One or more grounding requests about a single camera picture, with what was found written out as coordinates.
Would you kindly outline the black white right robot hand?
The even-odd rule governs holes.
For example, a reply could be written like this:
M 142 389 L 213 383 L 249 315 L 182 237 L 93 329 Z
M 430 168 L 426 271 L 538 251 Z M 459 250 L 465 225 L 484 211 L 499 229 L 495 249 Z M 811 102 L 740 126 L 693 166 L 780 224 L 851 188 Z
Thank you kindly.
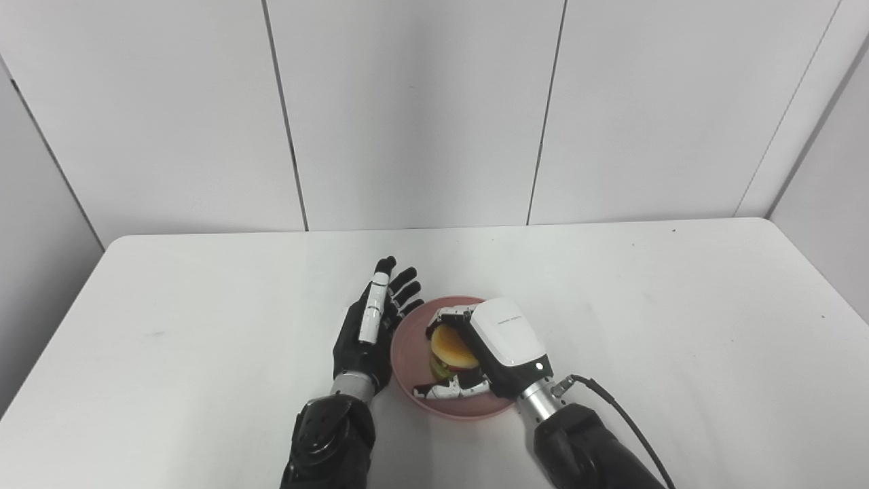
M 518 305 L 499 297 L 444 307 L 425 330 L 435 365 L 446 376 L 413 387 L 419 399 L 462 399 L 491 393 L 515 400 L 553 369 L 545 346 Z

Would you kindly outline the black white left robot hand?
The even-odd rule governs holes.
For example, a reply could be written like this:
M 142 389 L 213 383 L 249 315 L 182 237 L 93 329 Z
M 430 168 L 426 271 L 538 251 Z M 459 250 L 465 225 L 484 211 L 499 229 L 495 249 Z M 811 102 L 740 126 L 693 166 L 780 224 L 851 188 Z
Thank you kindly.
M 417 269 L 409 267 L 393 276 L 397 260 L 380 259 L 369 284 L 351 303 L 333 347 L 334 378 L 362 374 L 380 393 L 393 374 L 390 356 L 398 326 L 424 304 Z

